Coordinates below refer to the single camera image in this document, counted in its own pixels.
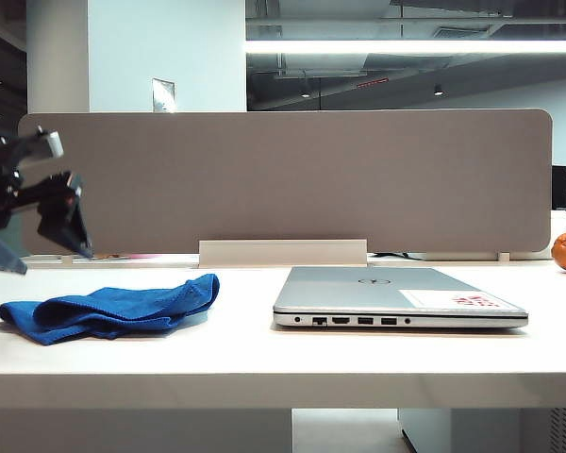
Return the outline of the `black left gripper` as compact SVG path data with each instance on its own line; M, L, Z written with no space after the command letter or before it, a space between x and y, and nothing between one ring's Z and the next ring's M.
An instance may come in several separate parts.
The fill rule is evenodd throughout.
M59 134L41 127L31 135L0 142L0 229L7 226L13 212L35 206L41 217L37 228L41 236L90 259L93 250L80 208L80 175L63 171L34 185L24 185L23 167L63 155ZM1 240L0 272L27 272L27 266Z

